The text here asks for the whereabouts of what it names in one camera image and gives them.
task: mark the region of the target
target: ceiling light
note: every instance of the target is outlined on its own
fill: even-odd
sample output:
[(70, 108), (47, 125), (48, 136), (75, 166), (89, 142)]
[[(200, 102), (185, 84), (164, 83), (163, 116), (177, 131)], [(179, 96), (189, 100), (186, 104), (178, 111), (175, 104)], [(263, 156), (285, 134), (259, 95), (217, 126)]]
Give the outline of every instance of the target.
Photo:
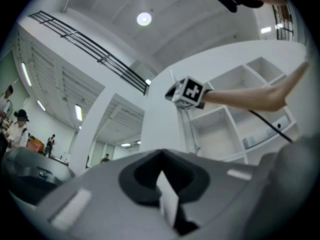
[(28, 85), (31, 86), (31, 82), (30, 82), (30, 79), (29, 79), (29, 76), (27, 73), (26, 65), (23, 62), (21, 63), (21, 68), (22, 68), (24, 77), (25, 77), (26, 81), (28, 82)]
[(79, 121), (82, 121), (82, 109), (79, 105), (75, 105), (75, 114), (76, 114), (76, 118), (79, 120)]
[(152, 17), (147, 12), (142, 12), (136, 17), (136, 22), (141, 26), (148, 26), (152, 21)]
[(41, 104), (41, 102), (38, 100), (37, 103), (39, 104), (39, 106), (43, 109), (43, 111), (46, 111), (45, 107)]
[(261, 28), (261, 33), (264, 34), (264, 33), (268, 33), (271, 31), (271, 27), (268, 26), (268, 27), (265, 27), (265, 28)]
[(275, 29), (278, 30), (278, 29), (282, 29), (284, 27), (284, 25), (282, 23), (279, 23), (277, 25), (275, 25)]

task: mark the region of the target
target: ceiling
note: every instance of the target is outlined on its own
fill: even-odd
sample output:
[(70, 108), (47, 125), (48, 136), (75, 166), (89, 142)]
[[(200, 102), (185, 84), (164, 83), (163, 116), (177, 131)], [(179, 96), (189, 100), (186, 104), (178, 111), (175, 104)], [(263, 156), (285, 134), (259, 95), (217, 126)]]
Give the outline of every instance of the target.
[[(17, 67), (21, 62), (28, 67), (32, 81), (32, 88), (27, 88), (32, 90), (29, 94), (41, 101), (47, 113), (78, 131), (82, 122), (76, 117), (75, 104), (81, 106), (84, 120), (104, 87), (23, 29), (18, 29), (17, 33), (13, 54)], [(115, 94), (95, 137), (111, 145), (139, 141), (143, 118), (142, 111)]]
[[(231, 13), (217, 0), (64, 0), (61, 8), (66, 8), (67, 14), (84, 15), (92, 22), (92, 29), (99, 24), (106, 29), (106, 38), (111, 33), (128, 47), (124, 51), (134, 51), (132, 69), (139, 75), (160, 73), (214, 47), (259, 39), (252, 9), (242, 6), (238, 13)], [(150, 25), (137, 24), (141, 12), (152, 15)], [(18, 29), (14, 51), (17, 66), (21, 61), (28, 64), (33, 82), (29, 94), (41, 101), (46, 112), (78, 131), (81, 122), (76, 118), (75, 104), (82, 107), (85, 118), (104, 87), (22, 29)], [(136, 143), (143, 118), (143, 111), (116, 94), (95, 137), (112, 145)]]
[[(252, 9), (241, 6), (231, 13), (217, 0), (69, 0), (67, 6), (109, 31), (114, 29), (158, 73), (199, 52), (259, 39)], [(150, 25), (137, 24), (142, 12), (152, 15)]]

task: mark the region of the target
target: shelf compartment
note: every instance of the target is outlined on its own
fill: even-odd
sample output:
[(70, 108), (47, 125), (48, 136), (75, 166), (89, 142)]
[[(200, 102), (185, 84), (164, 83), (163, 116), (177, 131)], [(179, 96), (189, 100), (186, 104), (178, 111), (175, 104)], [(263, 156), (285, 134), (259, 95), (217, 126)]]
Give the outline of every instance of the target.
[(206, 102), (203, 109), (199, 109), (199, 108), (190, 109), (190, 118), (194, 119), (194, 118), (201, 117), (207, 113), (213, 112), (214, 110), (222, 106), (223, 105), (220, 105), (220, 104)]
[(222, 160), (226, 156), (243, 152), (235, 125), (225, 107), (191, 120), (195, 136), (201, 147), (201, 156)]
[[(299, 138), (299, 130), (295, 122), (289, 124), (282, 132), (293, 141)], [(268, 140), (246, 150), (248, 164), (258, 165), (265, 154), (276, 153), (287, 144), (288, 141), (277, 133)]]
[(215, 90), (237, 90), (246, 88), (259, 88), (265, 85), (250, 70), (240, 65), (211, 80)]
[(287, 77), (286, 74), (282, 74), (282, 75), (276, 77), (275, 79), (273, 79), (272, 81), (270, 81), (269, 84), (271, 86), (276, 86), (277, 84), (279, 84), (286, 77)]
[(270, 82), (283, 74), (278, 67), (263, 57), (259, 57), (247, 63), (247, 65), (256, 71), (267, 82)]
[(236, 164), (243, 164), (243, 165), (248, 164), (247, 155), (244, 152), (226, 156), (223, 158), (222, 161), (226, 163), (236, 163)]
[[(267, 127), (267, 125), (260, 118), (258, 118), (257, 116), (255, 116), (247, 110), (232, 107), (228, 107), (228, 109), (234, 119), (235, 125), (240, 135), (241, 142), (245, 137), (249, 137), (251, 133), (253, 133), (255, 130)], [(257, 111), (257, 113), (271, 124), (273, 124), (283, 116), (287, 117), (289, 125), (292, 123), (291, 117), (288, 115), (286, 109), (284, 108), (280, 109), (277, 112)]]

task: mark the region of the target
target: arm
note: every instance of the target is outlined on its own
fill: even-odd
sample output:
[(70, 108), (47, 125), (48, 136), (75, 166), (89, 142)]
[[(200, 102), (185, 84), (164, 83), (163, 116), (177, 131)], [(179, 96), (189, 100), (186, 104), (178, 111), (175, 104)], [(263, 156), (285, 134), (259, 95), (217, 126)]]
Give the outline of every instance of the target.
[(245, 110), (278, 111), (286, 105), (286, 96), (302, 78), (308, 66), (309, 63), (304, 61), (292, 74), (276, 86), (211, 91), (202, 97), (202, 101), (228, 105)]

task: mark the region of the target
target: metal railing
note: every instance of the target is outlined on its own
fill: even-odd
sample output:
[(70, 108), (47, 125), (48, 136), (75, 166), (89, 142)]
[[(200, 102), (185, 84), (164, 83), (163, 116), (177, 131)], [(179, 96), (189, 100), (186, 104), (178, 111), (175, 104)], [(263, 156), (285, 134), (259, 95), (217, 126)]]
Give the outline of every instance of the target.
[(142, 92), (143, 95), (147, 93), (148, 84), (139, 75), (83, 33), (42, 10), (29, 15), (29, 17), (56, 32), (61, 38), (68, 40), (95, 58), (98, 63), (103, 64), (109, 70), (119, 75), (122, 79)]
[(276, 38), (278, 40), (293, 41), (294, 27), (292, 15), (288, 5), (273, 5)]

